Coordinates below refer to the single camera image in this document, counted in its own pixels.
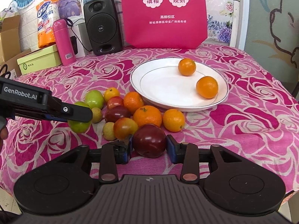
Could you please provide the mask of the person's left hand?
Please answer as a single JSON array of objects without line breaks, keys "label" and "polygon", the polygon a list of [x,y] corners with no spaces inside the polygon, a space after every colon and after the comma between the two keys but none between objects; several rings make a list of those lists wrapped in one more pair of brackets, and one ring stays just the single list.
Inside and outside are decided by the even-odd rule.
[{"label": "person's left hand", "polygon": [[8,129],[7,127],[5,126],[2,130],[1,130],[1,134],[0,134],[0,145],[1,147],[3,146],[3,143],[4,143],[4,140],[7,139],[8,137]]}]

